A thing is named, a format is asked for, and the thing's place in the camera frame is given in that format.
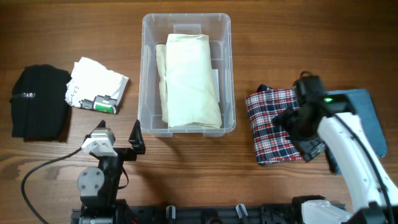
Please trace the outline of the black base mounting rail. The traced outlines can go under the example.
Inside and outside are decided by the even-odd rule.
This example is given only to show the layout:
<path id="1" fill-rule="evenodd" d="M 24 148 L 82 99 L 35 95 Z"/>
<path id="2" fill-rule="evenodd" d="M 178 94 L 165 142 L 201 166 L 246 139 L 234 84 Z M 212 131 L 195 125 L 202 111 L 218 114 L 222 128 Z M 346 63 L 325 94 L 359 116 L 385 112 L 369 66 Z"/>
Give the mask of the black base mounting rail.
<path id="1" fill-rule="evenodd" d="M 166 209 L 155 206 L 130 207 L 139 223 L 168 223 Z M 299 212 L 288 203 L 263 204 L 246 207 L 248 223 L 302 223 Z M 205 223 L 210 216 L 217 216 L 223 223 L 242 223 L 236 207 L 178 207 L 174 223 Z"/>

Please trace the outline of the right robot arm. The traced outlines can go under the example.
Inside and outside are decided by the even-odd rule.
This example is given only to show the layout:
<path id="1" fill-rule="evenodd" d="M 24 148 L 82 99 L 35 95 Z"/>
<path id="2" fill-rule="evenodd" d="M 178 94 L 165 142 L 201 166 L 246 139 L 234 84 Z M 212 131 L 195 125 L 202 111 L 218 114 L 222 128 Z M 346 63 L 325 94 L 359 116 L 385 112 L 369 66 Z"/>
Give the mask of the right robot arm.
<path id="1" fill-rule="evenodd" d="M 329 96 L 320 77 L 308 71 L 294 82 L 299 108 L 287 108 L 272 122 L 288 132 L 303 159 L 325 149 L 334 158 L 351 197 L 353 212 L 321 196 L 295 197 L 297 223 L 397 223 L 397 186 L 372 149 L 360 117 L 345 95 Z"/>

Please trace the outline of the blue denim jeans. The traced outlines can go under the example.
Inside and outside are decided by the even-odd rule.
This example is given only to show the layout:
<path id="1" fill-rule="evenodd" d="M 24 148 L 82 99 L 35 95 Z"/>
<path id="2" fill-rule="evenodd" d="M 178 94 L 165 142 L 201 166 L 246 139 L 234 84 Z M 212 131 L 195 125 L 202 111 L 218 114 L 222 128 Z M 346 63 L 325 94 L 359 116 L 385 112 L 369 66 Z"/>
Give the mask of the blue denim jeans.
<path id="1" fill-rule="evenodd" d="M 387 144 L 377 118 L 372 98 L 366 89 L 333 90 L 328 95 L 346 95 L 361 120 L 364 133 L 375 154 L 381 158 L 387 155 Z"/>

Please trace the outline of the cream cloth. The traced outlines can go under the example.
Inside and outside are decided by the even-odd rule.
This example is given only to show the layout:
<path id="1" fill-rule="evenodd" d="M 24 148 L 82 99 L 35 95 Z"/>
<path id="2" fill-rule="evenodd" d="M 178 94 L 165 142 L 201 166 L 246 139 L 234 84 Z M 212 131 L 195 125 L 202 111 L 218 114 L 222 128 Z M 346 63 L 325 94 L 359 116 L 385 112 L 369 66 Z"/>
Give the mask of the cream cloth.
<path id="1" fill-rule="evenodd" d="M 220 128 L 209 36 L 169 34 L 155 46 L 162 121 L 168 127 Z"/>

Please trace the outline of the white label in container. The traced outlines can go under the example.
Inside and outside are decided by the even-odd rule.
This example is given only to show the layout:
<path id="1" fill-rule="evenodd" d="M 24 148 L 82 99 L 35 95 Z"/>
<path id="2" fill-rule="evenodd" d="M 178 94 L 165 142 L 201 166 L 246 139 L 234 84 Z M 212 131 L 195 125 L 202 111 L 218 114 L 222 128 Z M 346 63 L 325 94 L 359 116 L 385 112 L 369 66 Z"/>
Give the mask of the white label in container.
<path id="1" fill-rule="evenodd" d="M 212 70 L 213 86 L 215 91 L 215 98 L 217 102 L 220 102 L 220 86 L 219 86 L 219 73 L 218 69 Z"/>

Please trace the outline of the red navy plaid shirt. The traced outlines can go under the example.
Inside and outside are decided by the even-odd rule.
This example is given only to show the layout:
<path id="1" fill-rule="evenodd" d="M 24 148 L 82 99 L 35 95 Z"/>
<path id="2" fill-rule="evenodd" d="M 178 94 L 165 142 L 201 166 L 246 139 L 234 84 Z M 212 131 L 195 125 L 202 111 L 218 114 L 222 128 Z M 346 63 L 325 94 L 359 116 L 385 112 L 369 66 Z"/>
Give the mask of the red navy plaid shirt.
<path id="1" fill-rule="evenodd" d="M 261 84 L 245 99 L 254 140 L 256 160 L 260 166 L 301 160 L 302 156 L 287 139 L 289 134 L 272 120 L 287 108 L 299 108 L 292 89 L 271 88 Z"/>

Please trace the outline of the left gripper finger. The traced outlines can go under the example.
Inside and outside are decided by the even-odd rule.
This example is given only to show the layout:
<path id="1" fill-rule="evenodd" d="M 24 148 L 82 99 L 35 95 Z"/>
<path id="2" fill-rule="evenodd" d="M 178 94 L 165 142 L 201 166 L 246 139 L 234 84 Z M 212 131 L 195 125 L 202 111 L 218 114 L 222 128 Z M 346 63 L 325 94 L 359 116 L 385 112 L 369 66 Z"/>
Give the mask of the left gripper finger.
<path id="1" fill-rule="evenodd" d="M 105 121 L 105 120 L 101 120 L 101 121 L 99 122 L 99 124 L 95 127 L 94 130 L 96 130 L 96 129 L 98 129 L 98 128 L 105 128 L 105 127 L 106 127 L 106 121 Z M 89 133 L 89 134 L 87 134 L 87 135 L 85 136 L 85 138 L 89 138 L 89 137 L 91 136 L 92 132 Z"/>
<path id="2" fill-rule="evenodd" d="M 146 153 L 146 147 L 141 133 L 141 123 L 138 119 L 134 123 L 128 142 L 136 154 Z"/>

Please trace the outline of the folded white graphic t-shirt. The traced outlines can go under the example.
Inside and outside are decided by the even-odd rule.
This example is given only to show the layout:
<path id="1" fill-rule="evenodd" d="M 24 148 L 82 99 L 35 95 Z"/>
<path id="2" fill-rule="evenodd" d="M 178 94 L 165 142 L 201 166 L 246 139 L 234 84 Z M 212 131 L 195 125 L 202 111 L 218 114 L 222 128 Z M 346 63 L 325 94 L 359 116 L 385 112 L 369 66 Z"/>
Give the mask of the folded white graphic t-shirt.
<path id="1" fill-rule="evenodd" d="M 117 114 L 129 78 L 82 57 L 74 63 L 65 101 L 72 107 Z"/>

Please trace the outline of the folded black garment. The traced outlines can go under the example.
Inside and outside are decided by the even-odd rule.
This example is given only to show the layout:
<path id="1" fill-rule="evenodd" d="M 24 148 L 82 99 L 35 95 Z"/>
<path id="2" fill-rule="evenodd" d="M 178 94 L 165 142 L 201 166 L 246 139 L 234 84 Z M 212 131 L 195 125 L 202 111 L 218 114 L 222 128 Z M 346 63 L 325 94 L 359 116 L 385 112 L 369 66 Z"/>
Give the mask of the folded black garment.
<path id="1" fill-rule="evenodd" d="M 68 114 L 65 101 L 68 71 L 51 65 L 26 67 L 12 89 L 12 136 L 27 140 L 56 140 Z"/>

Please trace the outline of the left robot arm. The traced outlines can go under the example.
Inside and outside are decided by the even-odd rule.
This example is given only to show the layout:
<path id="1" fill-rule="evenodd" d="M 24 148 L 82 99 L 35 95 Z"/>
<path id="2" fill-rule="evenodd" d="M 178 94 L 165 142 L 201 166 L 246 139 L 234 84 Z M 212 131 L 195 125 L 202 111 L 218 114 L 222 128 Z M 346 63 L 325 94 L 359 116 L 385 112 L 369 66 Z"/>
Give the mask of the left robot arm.
<path id="1" fill-rule="evenodd" d="M 72 211 L 72 223 L 139 222 L 126 200 L 117 198 L 117 193 L 126 188 L 119 184 L 121 176 L 127 174 L 123 167 L 124 162 L 135 161 L 139 154 L 146 152 L 140 121 L 134 123 L 128 139 L 131 147 L 114 147 L 115 140 L 113 131 L 106 127 L 103 120 L 85 136 L 81 150 L 96 158 L 98 165 L 86 168 L 77 178 L 81 208 Z"/>

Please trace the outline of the clear plastic storage container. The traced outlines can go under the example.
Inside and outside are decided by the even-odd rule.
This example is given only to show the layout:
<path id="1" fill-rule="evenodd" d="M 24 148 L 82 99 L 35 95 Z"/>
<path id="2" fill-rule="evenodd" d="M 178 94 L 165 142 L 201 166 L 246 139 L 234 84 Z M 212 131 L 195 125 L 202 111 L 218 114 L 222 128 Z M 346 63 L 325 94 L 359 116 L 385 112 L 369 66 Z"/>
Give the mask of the clear plastic storage container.
<path id="1" fill-rule="evenodd" d="M 169 128 L 162 121 L 159 73 L 155 46 L 164 44 L 169 34 L 205 34 L 210 38 L 212 69 L 218 69 L 222 125 L 219 129 L 199 126 Z M 141 75 L 137 118 L 143 133 L 171 138 L 175 133 L 202 133 L 221 137 L 236 127 L 234 100 L 231 19 L 225 13 L 147 14 L 142 21 Z"/>

